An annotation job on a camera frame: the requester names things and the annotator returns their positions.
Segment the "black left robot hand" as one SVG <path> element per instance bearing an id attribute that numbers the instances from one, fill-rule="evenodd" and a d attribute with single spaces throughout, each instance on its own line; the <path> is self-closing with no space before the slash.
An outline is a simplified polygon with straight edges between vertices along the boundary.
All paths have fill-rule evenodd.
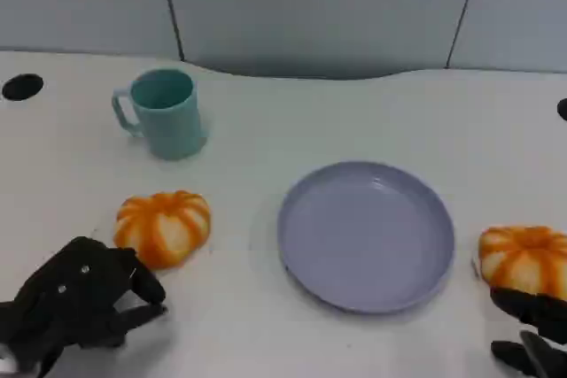
<path id="1" fill-rule="evenodd" d="M 165 299 L 134 249 L 76 237 L 1 303 L 1 373 L 44 377 L 68 346 L 120 347 L 167 312 Z"/>

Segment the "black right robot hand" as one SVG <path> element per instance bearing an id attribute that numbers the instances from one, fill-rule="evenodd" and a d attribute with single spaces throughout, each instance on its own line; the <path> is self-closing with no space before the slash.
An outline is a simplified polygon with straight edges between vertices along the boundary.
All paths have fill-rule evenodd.
<path id="1" fill-rule="evenodd" d="M 549 343 L 566 345 L 566 302 L 505 288 L 492 288 L 490 297 L 503 312 L 536 329 L 521 331 L 521 343 L 491 342 L 493 357 L 528 377 L 564 377 L 566 352 Z"/>

